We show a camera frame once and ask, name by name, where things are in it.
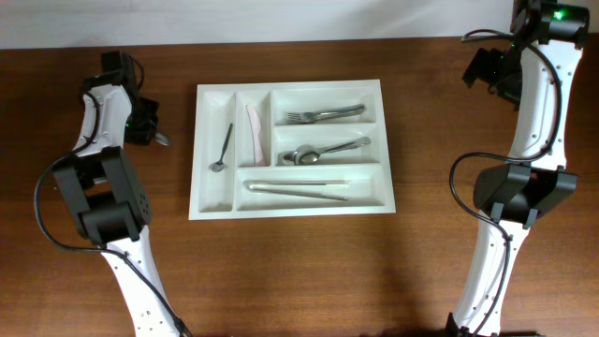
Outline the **small metal teaspoon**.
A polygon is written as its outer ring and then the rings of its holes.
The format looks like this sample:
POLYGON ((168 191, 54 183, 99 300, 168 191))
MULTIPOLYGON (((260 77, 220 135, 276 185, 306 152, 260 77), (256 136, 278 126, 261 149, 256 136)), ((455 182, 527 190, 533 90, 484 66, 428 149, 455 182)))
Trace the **small metal teaspoon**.
POLYGON ((221 155, 219 157, 219 159, 213 163, 210 164, 210 170, 212 172, 220 172, 222 170, 224 170, 226 168, 226 164, 224 163, 224 158, 226 155, 226 150, 228 148, 228 144, 230 141, 230 137, 232 134, 232 130, 233 130, 233 124, 230 124, 228 126, 227 132, 226 132, 226 137, 222 146, 222 150, 221 150, 221 155))
POLYGON ((168 136, 166 136, 166 135, 163 135, 163 134, 159 133, 159 132, 155 133, 154 140, 157 143, 159 143, 159 144, 161 144, 163 146, 170 146, 171 145, 170 138, 168 136))

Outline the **pink plastic knife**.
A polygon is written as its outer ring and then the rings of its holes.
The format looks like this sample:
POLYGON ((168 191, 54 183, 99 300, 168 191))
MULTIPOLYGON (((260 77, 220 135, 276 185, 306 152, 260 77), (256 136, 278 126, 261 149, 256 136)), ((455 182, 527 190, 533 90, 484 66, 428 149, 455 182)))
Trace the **pink plastic knife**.
POLYGON ((266 165, 266 159, 260 139, 262 130, 261 121, 254 106, 246 105, 245 108, 252 131, 254 163, 257 167, 264 167, 266 165))

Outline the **metal kitchen tongs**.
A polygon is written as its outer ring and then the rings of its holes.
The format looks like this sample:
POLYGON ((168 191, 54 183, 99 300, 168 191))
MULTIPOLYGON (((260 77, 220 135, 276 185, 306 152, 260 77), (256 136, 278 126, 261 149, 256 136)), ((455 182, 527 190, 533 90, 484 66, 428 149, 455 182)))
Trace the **metal kitchen tongs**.
POLYGON ((243 185, 252 193, 336 201, 350 200, 350 197, 325 193, 323 191, 325 187, 346 186, 345 181, 245 181, 243 185))

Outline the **large metal spoon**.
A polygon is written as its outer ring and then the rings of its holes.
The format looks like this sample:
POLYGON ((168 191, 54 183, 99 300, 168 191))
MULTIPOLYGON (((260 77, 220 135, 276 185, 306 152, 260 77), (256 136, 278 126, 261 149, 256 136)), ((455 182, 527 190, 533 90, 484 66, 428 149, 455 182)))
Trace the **large metal spoon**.
POLYGON ((369 145, 371 142, 372 141, 369 137, 362 137, 349 142, 325 147, 302 145, 295 151, 295 154, 293 155, 293 162, 295 165, 312 165, 315 164, 324 154, 355 150, 362 146, 369 145))
POLYGON ((297 151, 288 151, 280 153, 278 156, 279 164, 282 166, 298 166, 300 161, 298 160, 297 151))

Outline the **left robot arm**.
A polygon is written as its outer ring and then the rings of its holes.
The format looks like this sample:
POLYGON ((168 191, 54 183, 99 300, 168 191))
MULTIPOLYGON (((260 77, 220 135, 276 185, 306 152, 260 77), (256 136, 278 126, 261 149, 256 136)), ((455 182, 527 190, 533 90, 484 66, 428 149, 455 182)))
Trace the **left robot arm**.
POLYGON ((148 194, 124 152, 126 143, 169 143, 157 129, 158 104, 140 95, 145 74, 130 54, 104 52, 101 67, 81 88, 85 111, 77 143, 50 172, 75 229, 90 243, 85 252, 109 264, 136 335, 187 336, 153 261, 148 194))

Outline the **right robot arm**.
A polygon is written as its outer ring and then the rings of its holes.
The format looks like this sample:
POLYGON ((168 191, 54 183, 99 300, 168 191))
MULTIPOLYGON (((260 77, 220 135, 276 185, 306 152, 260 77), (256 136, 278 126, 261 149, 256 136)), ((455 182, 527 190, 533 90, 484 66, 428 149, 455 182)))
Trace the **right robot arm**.
POLYGON ((508 41, 504 51, 479 49, 462 79, 467 86, 487 83, 519 116, 507 155, 479 153, 498 164, 475 180, 474 207, 467 211, 478 221, 475 254, 445 336, 501 335, 504 296, 521 245, 536 221, 576 190, 577 175, 566 170, 564 131, 590 23, 586 7, 517 1, 509 32, 477 29, 461 38, 508 41))

